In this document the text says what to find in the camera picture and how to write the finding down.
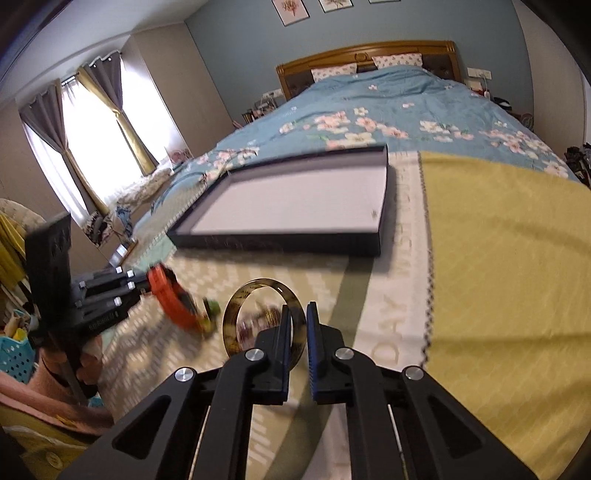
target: picture frame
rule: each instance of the picture frame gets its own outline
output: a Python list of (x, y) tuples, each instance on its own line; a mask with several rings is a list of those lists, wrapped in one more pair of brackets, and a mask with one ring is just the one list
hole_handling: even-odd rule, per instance
[(353, 6), (351, 0), (319, 0), (319, 2), (324, 13), (342, 10), (343, 8), (350, 8)]
[(272, 1), (284, 27), (305, 20), (306, 18), (310, 18), (308, 10), (306, 10), (306, 6), (302, 0)]

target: black tray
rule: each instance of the black tray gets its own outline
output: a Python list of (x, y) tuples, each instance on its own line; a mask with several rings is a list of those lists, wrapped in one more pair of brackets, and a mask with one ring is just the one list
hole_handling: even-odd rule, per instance
[(178, 248), (377, 257), (392, 175), (385, 145), (237, 167), (224, 172), (167, 235)]

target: blue wall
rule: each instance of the blue wall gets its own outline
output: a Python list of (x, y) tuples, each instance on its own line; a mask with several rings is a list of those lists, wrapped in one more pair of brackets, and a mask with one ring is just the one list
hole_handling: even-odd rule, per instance
[(333, 48), (384, 40), (453, 40), (465, 67), (490, 70), (493, 95), (532, 112), (530, 61), (511, 0), (402, 0), (324, 13), (283, 26), (271, 0), (209, 0), (187, 26), (233, 119), (280, 87), (275, 67)]

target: orange object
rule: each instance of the orange object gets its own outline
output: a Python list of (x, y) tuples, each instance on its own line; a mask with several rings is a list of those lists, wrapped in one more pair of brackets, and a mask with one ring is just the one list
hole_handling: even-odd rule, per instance
[(152, 294), (160, 302), (164, 313), (180, 327), (190, 330), (197, 329), (204, 333), (212, 329), (210, 319), (197, 310), (191, 295), (176, 281), (174, 274), (167, 271), (162, 264), (148, 270), (148, 281)]

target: transparent ring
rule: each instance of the transparent ring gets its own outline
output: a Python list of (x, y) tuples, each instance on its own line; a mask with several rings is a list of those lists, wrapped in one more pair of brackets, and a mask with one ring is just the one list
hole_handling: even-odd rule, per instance
[(251, 280), (250, 282), (245, 283), (242, 287), (236, 290), (234, 295), (232, 295), (232, 298), (226, 307), (226, 311), (223, 314), (222, 332), (224, 347), (226, 348), (228, 356), (242, 352), (236, 334), (238, 312), (248, 296), (255, 290), (263, 287), (271, 287), (275, 290), (281, 295), (285, 304), (289, 307), (293, 326), (293, 337), (290, 348), (291, 370), (300, 360), (301, 354), (304, 352), (304, 347), (306, 345), (306, 315), (304, 314), (304, 309), (301, 307), (301, 303), (296, 295), (283, 283), (278, 282), (277, 280), (271, 278), (257, 278), (256, 280)]

